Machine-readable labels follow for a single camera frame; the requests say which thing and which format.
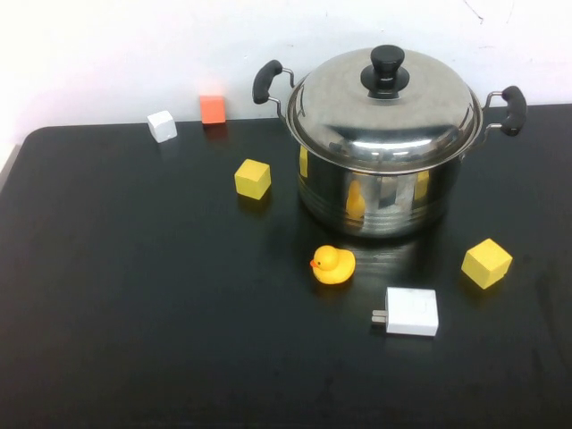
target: yellow rubber duck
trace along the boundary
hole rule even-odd
[[[349,250],[322,246],[310,261],[314,276],[323,284],[344,283],[356,269],[356,257]]]
[[[361,195],[361,185],[359,181],[351,181],[349,184],[346,213],[349,219],[354,221],[359,221],[366,214],[366,201]]]

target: lid knob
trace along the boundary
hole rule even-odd
[[[392,99],[409,83],[409,73],[401,67],[405,52],[394,45],[381,45],[372,50],[372,65],[361,72],[361,83],[372,98]]]

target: yellow foam block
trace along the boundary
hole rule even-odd
[[[486,289],[507,273],[512,256],[491,239],[469,249],[461,266],[463,273]]]
[[[418,200],[427,195],[427,185],[429,184],[429,172],[425,170],[417,175],[417,182],[415,184],[414,199]]]
[[[307,178],[307,149],[300,147],[300,175]]]
[[[260,199],[270,188],[270,165],[247,159],[234,173],[236,191],[253,199]]]

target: orange block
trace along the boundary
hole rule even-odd
[[[213,96],[200,97],[200,114],[204,124],[225,123],[224,98]]]

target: black handle grip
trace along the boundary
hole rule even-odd
[[[372,50],[370,58],[375,71],[382,79],[395,80],[397,70],[405,60],[405,53],[397,46],[381,45]]]
[[[282,73],[282,64],[278,60],[267,63],[254,78],[252,85],[252,100],[257,105],[263,105],[268,101],[270,93],[268,90],[276,76]]]
[[[508,87],[502,91],[502,98],[508,104],[509,115],[500,125],[507,136],[516,136],[526,122],[526,100],[518,87]]]
[[[401,65],[405,60],[405,52],[394,45],[375,47],[368,65],[361,71],[360,79],[364,87],[369,89],[371,98],[393,99],[409,83],[409,73]]]

